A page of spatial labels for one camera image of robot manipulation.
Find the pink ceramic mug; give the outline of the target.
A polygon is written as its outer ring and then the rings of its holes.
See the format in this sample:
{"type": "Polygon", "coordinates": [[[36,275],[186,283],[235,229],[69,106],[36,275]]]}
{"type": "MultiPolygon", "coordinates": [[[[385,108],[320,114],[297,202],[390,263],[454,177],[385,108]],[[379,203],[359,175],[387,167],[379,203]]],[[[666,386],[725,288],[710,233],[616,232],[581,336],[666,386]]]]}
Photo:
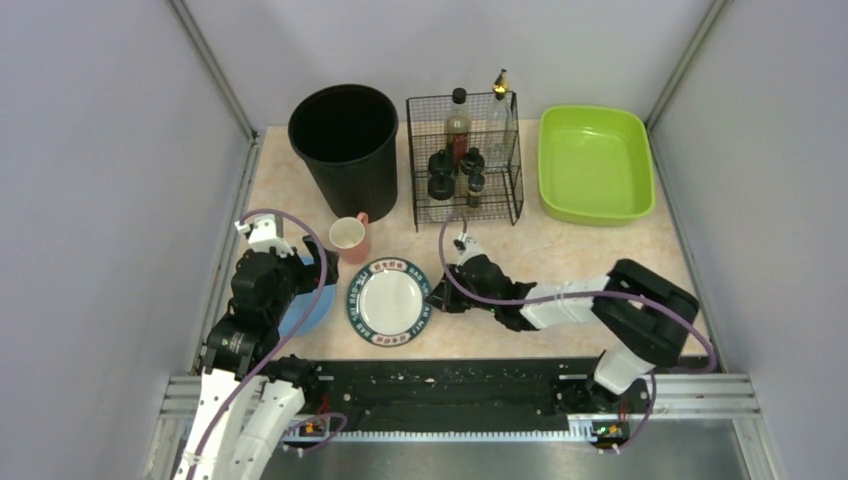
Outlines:
{"type": "Polygon", "coordinates": [[[353,265],[365,261],[370,250],[368,225],[369,216],[365,212],[340,218],[331,225],[329,240],[341,260],[353,265]]]}

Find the blue plastic plate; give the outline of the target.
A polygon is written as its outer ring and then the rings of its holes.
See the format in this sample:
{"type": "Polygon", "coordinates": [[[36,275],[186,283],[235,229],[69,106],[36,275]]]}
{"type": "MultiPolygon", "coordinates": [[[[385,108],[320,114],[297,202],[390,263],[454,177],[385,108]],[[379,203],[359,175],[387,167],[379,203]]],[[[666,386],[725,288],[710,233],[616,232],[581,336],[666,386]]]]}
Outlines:
{"type": "Polygon", "coordinates": [[[290,281],[284,288],[282,295],[282,299],[287,301],[287,305],[282,310],[278,325],[280,337],[289,334],[312,303],[315,303],[313,309],[305,317],[294,335],[302,336],[314,330],[329,313],[335,300],[336,285],[324,286],[319,295],[316,294],[317,288],[304,289],[301,286],[302,257],[304,256],[299,256],[296,260],[294,256],[289,256],[283,260],[283,264],[289,269],[290,281]]]}

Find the white plate with blue rim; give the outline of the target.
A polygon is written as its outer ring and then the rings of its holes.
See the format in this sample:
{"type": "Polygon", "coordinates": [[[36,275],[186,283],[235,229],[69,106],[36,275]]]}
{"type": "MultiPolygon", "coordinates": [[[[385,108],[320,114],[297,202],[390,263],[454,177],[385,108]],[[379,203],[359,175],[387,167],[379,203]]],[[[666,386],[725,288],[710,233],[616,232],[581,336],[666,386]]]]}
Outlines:
{"type": "Polygon", "coordinates": [[[415,340],[428,326],[432,292],[423,270],[399,257],[383,257],[363,266],[351,280],[345,312],[364,341],[383,348],[415,340]]]}

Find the small dark spice jar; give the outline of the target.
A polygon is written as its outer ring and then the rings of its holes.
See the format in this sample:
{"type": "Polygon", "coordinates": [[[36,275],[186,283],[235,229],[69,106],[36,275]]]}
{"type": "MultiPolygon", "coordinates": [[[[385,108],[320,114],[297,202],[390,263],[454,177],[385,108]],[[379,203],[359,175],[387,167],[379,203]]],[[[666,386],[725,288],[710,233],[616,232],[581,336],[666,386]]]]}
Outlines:
{"type": "Polygon", "coordinates": [[[466,204],[469,208],[480,207],[485,183],[485,176],[482,173],[475,172],[468,176],[466,204]]]}

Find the spice jar black lid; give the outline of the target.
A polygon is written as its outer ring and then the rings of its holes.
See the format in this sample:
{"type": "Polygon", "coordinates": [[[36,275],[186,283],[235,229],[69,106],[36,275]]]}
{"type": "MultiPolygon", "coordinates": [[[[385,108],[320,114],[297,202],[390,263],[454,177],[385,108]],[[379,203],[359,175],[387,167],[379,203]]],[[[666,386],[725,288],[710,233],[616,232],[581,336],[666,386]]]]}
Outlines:
{"type": "Polygon", "coordinates": [[[444,149],[438,150],[429,157],[427,170],[431,176],[451,176],[454,173],[452,156],[444,149]]]}
{"type": "Polygon", "coordinates": [[[453,212],[455,180],[452,175],[432,175],[427,185],[426,214],[429,220],[443,221],[453,212]]]}
{"type": "Polygon", "coordinates": [[[485,159],[476,147],[470,147],[460,161],[460,171],[471,176],[481,174],[485,168],[485,159]]]}

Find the clear glass bottle gold cap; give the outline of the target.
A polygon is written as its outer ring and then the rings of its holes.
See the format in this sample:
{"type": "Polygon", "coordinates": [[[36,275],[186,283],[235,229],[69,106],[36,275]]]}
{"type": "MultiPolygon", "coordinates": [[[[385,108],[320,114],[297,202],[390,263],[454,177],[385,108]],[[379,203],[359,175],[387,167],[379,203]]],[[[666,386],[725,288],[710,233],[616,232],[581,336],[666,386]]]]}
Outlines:
{"type": "Polygon", "coordinates": [[[501,69],[492,85],[485,125],[485,158],[491,168],[506,167],[511,162],[515,142],[512,101],[507,70],[501,69]]]}

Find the dark sauce bottle black cap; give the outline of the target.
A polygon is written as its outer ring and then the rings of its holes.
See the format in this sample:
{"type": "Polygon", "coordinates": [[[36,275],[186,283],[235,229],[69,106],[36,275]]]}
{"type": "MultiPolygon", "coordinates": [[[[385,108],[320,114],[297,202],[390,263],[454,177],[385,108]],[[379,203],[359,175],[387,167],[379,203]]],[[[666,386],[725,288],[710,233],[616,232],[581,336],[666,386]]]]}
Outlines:
{"type": "Polygon", "coordinates": [[[445,121],[446,149],[451,155],[454,169],[458,170],[469,149],[471,119],[467,111],[467,91],[458,87],[452,91],[451,110],[445,121]]]}

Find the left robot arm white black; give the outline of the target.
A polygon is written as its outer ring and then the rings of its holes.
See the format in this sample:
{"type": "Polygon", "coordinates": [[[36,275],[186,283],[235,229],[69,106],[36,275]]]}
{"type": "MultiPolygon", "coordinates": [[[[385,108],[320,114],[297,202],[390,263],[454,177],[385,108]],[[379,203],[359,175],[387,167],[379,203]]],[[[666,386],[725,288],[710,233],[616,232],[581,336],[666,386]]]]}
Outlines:
{"type": "Polygon", "coordinates": [[[310,236],[303,242],[310,264],[275,246],[250,248],[238,260],[227,309],[207,338],[198,408],[175,478],[260,478],[316,387],[313,363],[272,353],[295,298],[338,278],[337,254],[310,236]]]}

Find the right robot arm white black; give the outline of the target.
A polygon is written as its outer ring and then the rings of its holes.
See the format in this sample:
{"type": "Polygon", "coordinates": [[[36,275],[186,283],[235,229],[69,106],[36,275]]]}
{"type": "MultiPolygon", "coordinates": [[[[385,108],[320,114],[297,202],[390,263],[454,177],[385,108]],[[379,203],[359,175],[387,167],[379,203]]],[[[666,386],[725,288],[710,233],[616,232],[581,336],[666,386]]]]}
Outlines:
{"type": "Polygon", "coordinates": [[[514,282],[487,255],[477,255],[449,265],[426,302],[451,314],[487,310],[514,332],[604,325],[618,343],[601,354],[581,394],[589,409],[604,413],[620,409],[640,376],[677,366],[700,311],[692,294],[631,259],[597,279],[552,286],[514,282]]]}

